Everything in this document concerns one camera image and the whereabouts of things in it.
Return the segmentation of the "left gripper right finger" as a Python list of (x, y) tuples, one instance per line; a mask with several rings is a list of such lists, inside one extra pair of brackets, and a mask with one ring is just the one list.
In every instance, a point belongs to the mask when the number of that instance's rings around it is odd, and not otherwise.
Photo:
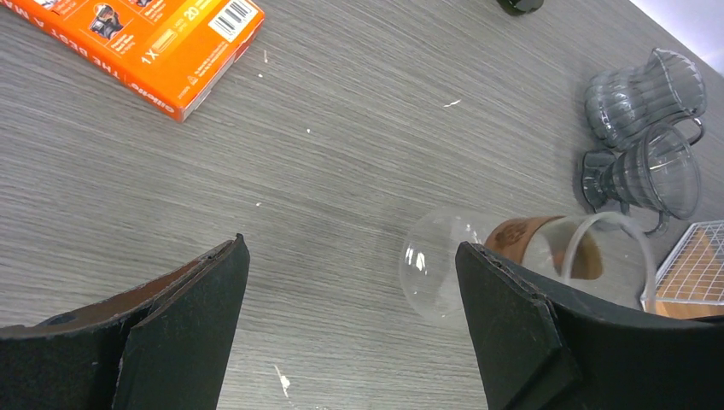
[(623, 307), (480, 244), (455, 263), (489, 408), (722, 408), (722, 317)]

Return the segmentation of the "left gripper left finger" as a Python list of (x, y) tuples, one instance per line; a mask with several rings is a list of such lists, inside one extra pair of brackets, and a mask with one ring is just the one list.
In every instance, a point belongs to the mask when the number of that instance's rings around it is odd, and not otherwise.
[(216, 408), (249, 262), (237, 235), (104, 301), (5, 326), (2, 408)]

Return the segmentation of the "glass carafe with leather collar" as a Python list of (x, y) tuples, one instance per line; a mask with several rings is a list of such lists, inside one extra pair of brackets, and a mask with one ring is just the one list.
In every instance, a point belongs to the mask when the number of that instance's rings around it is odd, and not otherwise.
[(409, 231), (400, 284), (412, 308), (440, 326), (466, 326), (455, 257), (461, 243), (491, 249), (528, 270), (626, 308), (656, 311), (656, 264), (638, 222), (617, 212), (505, 219), (441, 208)]

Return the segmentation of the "grey glass dripper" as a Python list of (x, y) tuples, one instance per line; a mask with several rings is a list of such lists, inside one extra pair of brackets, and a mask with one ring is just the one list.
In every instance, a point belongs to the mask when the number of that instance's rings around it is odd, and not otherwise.
[(581, 159), (581, 193), (589, 208), (601, 212), (610, 202), (622, 214), (630, 208), (658, 214), (647, 237), (661, 236), (671, 219), (687, 220), (698, 209), (702, 190), (698, 160), (686, 137), (674, 126), (655, 124), (639, 141), (617, 155), (606, 149)]

